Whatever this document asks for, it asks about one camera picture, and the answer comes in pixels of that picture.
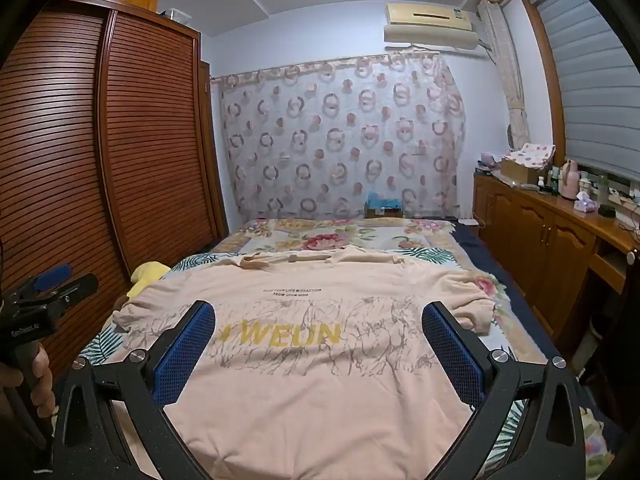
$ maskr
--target small box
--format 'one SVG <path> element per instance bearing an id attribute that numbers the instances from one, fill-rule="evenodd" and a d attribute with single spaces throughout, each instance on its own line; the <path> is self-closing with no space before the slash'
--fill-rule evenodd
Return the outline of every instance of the small box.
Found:
<path id="1" fill-rule="evenodd" d="M 537 184 L 538 177 L 545 176 L 545 168 L 527 168 L 504 158 L 500 165 L 500 173 L 520 184 Z"/>
<path id="2" fill-rule="evenodd" d="M 365 218 L 395 217 L 402 218 L 402 203 L 395 198 L 380 198 L 370 192 L 364 205 Z"/>

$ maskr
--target finger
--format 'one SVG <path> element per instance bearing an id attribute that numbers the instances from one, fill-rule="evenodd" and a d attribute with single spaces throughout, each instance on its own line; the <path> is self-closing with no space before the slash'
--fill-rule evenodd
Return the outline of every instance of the finger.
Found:
<path id="1" fill-rule="evenodd" d="M 15 388 L 22 384 L 22 373 L 20 370 L 9 368 L 4 363 L 0 363 L 0 386 L 5 388 Z"/>
<path id="2" fill-rule="evenodd" d="M 38 406 L 38 409 L 36 411 L 38 412 L 38 416 L 40 418 L 47 418 L 48 416 L 51 416 L 55 407 L 56 397 L 53 395 L 53 392 L 49 392 L 49 396 L 40 406 Z"/>
<path id="3" fill-rule="evenodd" d="M 33 375 L 36 377 L 42 377 L 45 370 L 49 369 L 49 356 L 45 351 L 44 347 L 40 345 L 40 349 L 38 350 L 38 354 L 36 358 L 33 360 L 33 365 L 31 366 L 31 370 L 33 371 Z"/>
<path id="4" fill-rule="evenodd" d="M 41 405 L 46 399 L 53 386 L 53 375 L 51 370 L 46 368 L 44 375 L 40 378 L 38 385 L 31 392 L 31 401 L 35 406 Z"/>

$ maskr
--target window blind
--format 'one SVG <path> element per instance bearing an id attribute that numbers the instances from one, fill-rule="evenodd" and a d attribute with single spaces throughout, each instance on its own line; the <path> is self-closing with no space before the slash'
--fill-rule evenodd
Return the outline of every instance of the window blind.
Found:
<path id="1" fill-rule="evenodd" d="M 640 73 L 589 0 L 530 0 L 551 44 L 566 156 L 640 180 Z"/>

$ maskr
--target wardrobe sliding door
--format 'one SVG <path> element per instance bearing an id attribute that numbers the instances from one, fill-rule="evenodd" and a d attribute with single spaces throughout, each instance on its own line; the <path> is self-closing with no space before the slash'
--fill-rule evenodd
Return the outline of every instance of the wardrobe sliding door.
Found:
<path id="1" fill-rule="evenodd" d="M 127 288 L 96 159 L 102 11 L 47 7 L 0 70 L 2 290 L 61 264 L 100 282 L 43 341 L 54 374 L 100 330 Z"/>
<path id="2" fill-rule="evenodd" d="M 198 107 L 198 40 L 136 16 L 110 20 L 106 156 L 130 270 L 213 240 Z"/>

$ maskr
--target metal screw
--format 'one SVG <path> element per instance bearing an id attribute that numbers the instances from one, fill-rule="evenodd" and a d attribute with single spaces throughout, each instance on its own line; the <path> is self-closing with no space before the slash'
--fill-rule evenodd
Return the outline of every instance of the metal screw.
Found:
<path id="1" fill-rule="evenodd" d="M 138 350 L 134 350 L 129 354 L 129 360 L 132 361 L 133 363 L 139 363 L 145 357 L 146 357 L 146 351 L 143 350 L 142 348 L 139 348 Z"/>
<path id="2" fill-rule="evenodd" d="M 556 368 L 565 368 L 566 367 L 566 361 L 564 359 L 562 359 L 559 355 L 557 355 L 556 357 L 551 359 L 551 362 L 554 364 L 554 366 Z"/>
<path id="3" fill-rule="evenodd" d="M 505 352 L 504 350 L 494 350 L 493 352 L 491 352 L 491 357 L 493 357 L 494 360 L 498 361 L 499 363 L 505 363 L 509 360 L 509 354 L 507 354 L 507 352 Z"/>
<path id="4" fill-rule="evenodd" d="M 82 370 L 85 365 L 86 365 L 86 359 L 84 357 L 77 357 L 76 359 L 74 359 L 74 362 L 71 365 L 71 367 L 74 370 Z"/>

